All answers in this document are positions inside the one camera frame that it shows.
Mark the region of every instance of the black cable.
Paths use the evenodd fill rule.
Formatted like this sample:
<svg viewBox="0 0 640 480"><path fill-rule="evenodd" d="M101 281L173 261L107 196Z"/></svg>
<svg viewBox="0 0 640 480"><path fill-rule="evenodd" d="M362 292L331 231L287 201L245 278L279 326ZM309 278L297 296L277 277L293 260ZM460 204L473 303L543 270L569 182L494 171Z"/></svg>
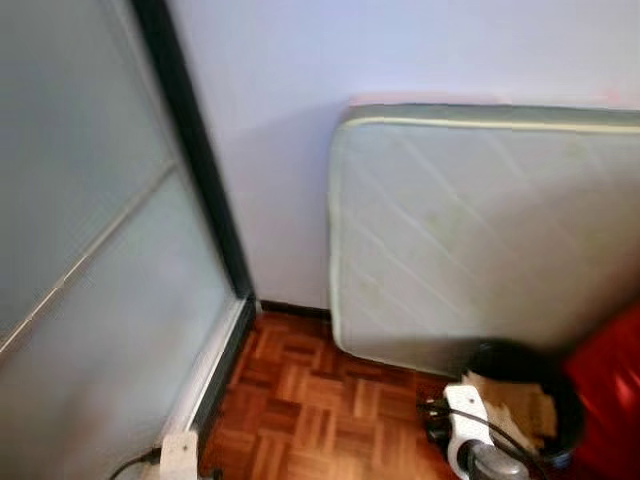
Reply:
<svg viewBox="0 0 640 480"><path fill-rule="evenodd" d="M120 465L115 470L115 472L113 472L109 476L109 480L115 480L118 477L118 475L120 475L127 468L129 468L132 465L135 465L136 463L157 463L160 460L160 451L161 451L161 448L153 448L138 457L132 458L131 460L127 460L122 465Z"/></svg>
<svg viewBox="0 0 640 480"><path fill-rule="evenodd" d="M473 415L471 413L463 412L462 410L456 410L454 408L449 408L449 407L441 407L441 406L434 405L434 404L429 404L429 403L418 404L418 408L422 409L422 410L425 410L427 412L429 412L429 411L438 411L440 413L448 413L448 414L453 414L453 415L460 415L461 417L465 417L465 418L468 418L470 420L474 420L474 421L476 421L478 423L481 423L481 424L489 427L490 430L493 430L498 435L500 435L501 437L505 438L513 447L515 447L515 449L520 453L520 455L522 457L524 457L526 460L528 460L530 463L532 463L536 467L536 469L540 472L540 474L542 475L542 478L544 478L544 480L549 480L549 477L547 476L547 472L544 470L542 465L540 465L540 462L538 462L538 460L535 458L535 456L529 450L527 450L522 445L520 445L520 443L517 440L515 440L511 435L509 435L507 432L505 432L502 428L500 428L497 425L489 422L488 420L485 420L484 418L478 417L478 416ZM502 450L504 450L505 452L509 453L504 447L500 447L499 445L498 445L498 447L501 448Z"/></svg>

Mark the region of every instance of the mattress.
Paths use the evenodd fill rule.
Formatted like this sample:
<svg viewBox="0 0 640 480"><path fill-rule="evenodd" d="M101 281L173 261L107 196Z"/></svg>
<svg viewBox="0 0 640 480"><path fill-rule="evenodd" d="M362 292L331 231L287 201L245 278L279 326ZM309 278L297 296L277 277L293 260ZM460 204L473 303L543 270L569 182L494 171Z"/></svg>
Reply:
<svg viewBox="0 0 640 480"><path fill-rule="evenodd" d="M640 285L640 114L369 105L331 148L336 343L457 375L485 338L568 348Z"/></svg>

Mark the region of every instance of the parquet floor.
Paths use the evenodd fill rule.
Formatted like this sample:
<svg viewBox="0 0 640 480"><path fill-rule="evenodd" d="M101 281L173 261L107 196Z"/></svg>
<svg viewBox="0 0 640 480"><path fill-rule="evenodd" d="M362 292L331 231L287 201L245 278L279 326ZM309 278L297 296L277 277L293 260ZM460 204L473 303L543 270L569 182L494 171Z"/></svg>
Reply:
<svg viewBox="0 0 640 480"><path fill-rule="evenodd" d="M264 314L201 457L225 480L453 480L416 415L447 379L341 352L319 320Z"/></svg>

